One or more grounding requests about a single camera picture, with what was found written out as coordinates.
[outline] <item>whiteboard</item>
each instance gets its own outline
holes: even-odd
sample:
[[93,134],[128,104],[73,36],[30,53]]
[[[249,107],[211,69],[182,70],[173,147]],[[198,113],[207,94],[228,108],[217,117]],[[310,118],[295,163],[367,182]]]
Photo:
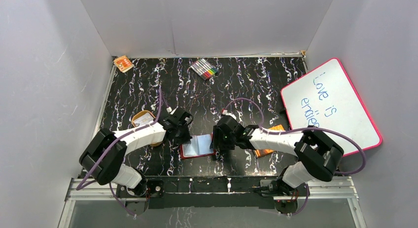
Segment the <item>whiteboard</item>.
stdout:
[[[352,85],[340,60],[330,59],[281,90],[292,129],[314,125],[352,138],[362,149],[382,143],[382,137]],[[358,152],[348,141],[326,133],[344,150]]]

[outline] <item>red whiteboard frame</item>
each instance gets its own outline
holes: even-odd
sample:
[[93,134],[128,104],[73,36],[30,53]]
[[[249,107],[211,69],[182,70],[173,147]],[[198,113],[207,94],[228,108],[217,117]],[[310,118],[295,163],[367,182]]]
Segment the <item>red whiteboard frame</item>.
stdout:
[[[286,102],[284,101],[284,98],[283,98],[283,95],[282,95],[282,91],[283,91],[283,89],[285,89],[285,88],[287,88],[288,86],[290,86],[290,85],[294,84],[294,83],[295,83],[295,82],[297,82],[299,79],[301,79],[301,78],[303,78],[304,76],[306,76],[306,75],[308,75],[308,74],[312,73],[314,70],[316,70],[317,68],[321,67],[322,65],[324,65],[324,64],[326,64],[326,63],[328,63],[329,61],[331,61],[331,60],[333,60],[333,59],[337,60],[337,61],[338,61],[338,63],[340,64],[340,66],[341,66],[341,69],[343,69],[343,72],[344,72],[344,74],[346,75],[346,78],[347,78],[348,82],[350,83],[350,85],[351,85],[352,89],[354,90],[355,95],[357,96],[358,100],[360,101],[361,106],[363,107],[364,111],[366,112],[367,117],[369,118],[370,122],[371,122],[371,123],[372,123],[372,125],[373,125],[373,128],[375,129],[375,131],[376,131],[376,133],[377,133],[377,135],[378,135],[378,137],[379,137],[379,142],[378,142],[377,144],[375,144],[375,145],[373,145],[373,146],[370,146],[370,147],[367,147],[367,148],[363,148],[363,150],[365,151],[365,150],[368,150],[368,149],[370,149],[370,148],[375,148],[375,147],[379,146],[380,144],[382,144],[382,141],[383,141],[383,139],[382,139],[382,135],[380,134],[380,132],[379,132],[379,130],[378,130],[378,128],[377,128],[377,126],[376,126],[375,122],[373,121],[372,117],[370,116],[369,111],[366,109],[366,106],[364,105],[363,101],[361,100],[360,96],[358,95],[358,92],[357,92],[357,90],[355,89],[354,85],[352,84],[351,79],[349,78],[349,76],[348,76],[348,74],[347,74],[347,72],[346,72],[345,68],[343,67],[343,64],[341,63],[341,61],[340,61],[338,58],[331,58],[331,59],[329,59],[329,60],[328,60],[328,61],[326,61],[325,63],[323,63],[323,64],[319,65],[318,67],[316,67],[315,69],[313,69],[312,71],[310,71],[309,73],[307,73],[307,74],[305,74],[305,75],[301,76],[301,77],[300,77],[300,78],[298,78],[297,80],[293,81],[293,82],[292,82],[292,83],[290,83],[289,85],[287,85],[287,86],[285,86],[284,88],[282,88],[282,89],[280,90],[280,96],[281,96],[281,98],[282,98],[282,100],[283,100],[284,108],[286,109]],[[293,129],[292,122],[290,121],[289,114],[287,113],[287,110],[286,110],[286,114],[287,114],[287,118],[289,119],[290,128],[292,128],[292,129]],[[347,154],[345,154],[344,156],[351,155],[351,154],[354,154],[354,153],[358,153],[358,151],[356,151],[356,152],[350,152],[350,153],[347,153]]]

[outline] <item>orange box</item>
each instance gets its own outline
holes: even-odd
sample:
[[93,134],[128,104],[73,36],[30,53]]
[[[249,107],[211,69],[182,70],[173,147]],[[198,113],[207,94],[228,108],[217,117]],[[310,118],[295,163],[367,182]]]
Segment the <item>orange box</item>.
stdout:
[[[283,128],[283,126],[281,124],[279,124],[277,126],[274,126],[274,127],[270,128],[270,129],[277,130],[277,131],[284,131],[284,128]],[[265,156],[265,155],[272,154],[273,152],[275,152],[275,151],[274,150],[270,150],[270,149],[254,150],[255,156],[257,158],[260,158],[260,157]]]
[[113,62],[118,67],[118,69],[123,73],[134,67],[134,65],[132,64],[132,62],[128,59],[126,55],[115,59]]

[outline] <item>colored markers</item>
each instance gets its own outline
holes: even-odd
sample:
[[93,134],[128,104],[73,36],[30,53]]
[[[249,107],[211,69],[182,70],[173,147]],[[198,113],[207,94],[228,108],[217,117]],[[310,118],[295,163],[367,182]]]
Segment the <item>colored markers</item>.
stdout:
[[198,59],[190,67],[204,80],[209,79],[218,72],[218,69],[206,59]]

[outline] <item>transparent panel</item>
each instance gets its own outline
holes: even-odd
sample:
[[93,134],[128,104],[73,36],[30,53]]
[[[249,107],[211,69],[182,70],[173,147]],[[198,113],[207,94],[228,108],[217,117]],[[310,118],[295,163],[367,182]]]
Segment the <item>transparent panel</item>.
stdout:
[[144,203],[140,202],[129,208],[137,210],[136,220],[127,217],[116,201],[77,201],[70,228],[355,227],[347,199],[311,199],[303,212],[290,219],[255,207],[181,207],[142,213]]

